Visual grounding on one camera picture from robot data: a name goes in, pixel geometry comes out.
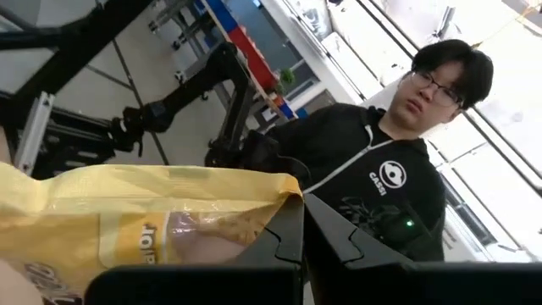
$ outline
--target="white logo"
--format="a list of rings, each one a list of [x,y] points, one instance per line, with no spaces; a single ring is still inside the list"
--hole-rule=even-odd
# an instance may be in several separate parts
[[[407,172],[402,165],[396,161],[386,161],[380,165],[380,180],[385,186],[396,189],[407,182]]]

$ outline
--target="yellow bag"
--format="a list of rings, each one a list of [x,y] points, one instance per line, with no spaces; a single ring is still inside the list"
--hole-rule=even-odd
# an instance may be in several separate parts
[[[51,304],[80,302],[114,266],[233,258],[301,195],[289,175],[236,169],[98,165],[38,181],[0,164],[0,176],[0,260]]]

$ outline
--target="black hair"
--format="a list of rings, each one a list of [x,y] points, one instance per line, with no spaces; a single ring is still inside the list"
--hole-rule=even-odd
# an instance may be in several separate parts
[[[463,109],[471,108],[489,95],[493,84],[491,58],[461,40],[450,39],[423,47],[412,60],[411,72],[433,71],[449,62],[463,65],[462,75],[451,88],[462,97]]]

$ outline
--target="hoodie zipper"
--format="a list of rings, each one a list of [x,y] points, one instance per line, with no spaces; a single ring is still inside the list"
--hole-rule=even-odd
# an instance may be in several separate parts
[[[341,166],[336,168],[334,171],[332,171],[329,175],[327,175],[325,178],[323,178],[319,183],[307,188],[305,191],[303,191],[303,194],[310,194],[313,191],[316,191],[320,186],[323,186],[328,181],[335,178],[338,174],[340,174],[343,170],[347,169],[350,165],[354,164],[359,158],[363,157],[366,153],[373,151],[375,149],[384,147],[388,144],[391,144],[393,140],[383,141],[380,144],[377,144],[375,146],[372,146],[373,144],[373,130],[371,130],[371,125],[365,125],[365,130],[369,134],[369,144],[363,148],[360,152],[356,153],[352,158],[348,159],[346,162],[344,162]]]

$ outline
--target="black metal stand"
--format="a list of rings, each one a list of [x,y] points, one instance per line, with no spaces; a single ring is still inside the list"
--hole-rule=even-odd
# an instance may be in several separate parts
[[[57,94],[103,50],[152,0],[109,0],[85,18],[37,33],[0,33],[0,51],[28,47],[58,50],[9,100],[0,100],[4,127],[23,128],[34,99]]]

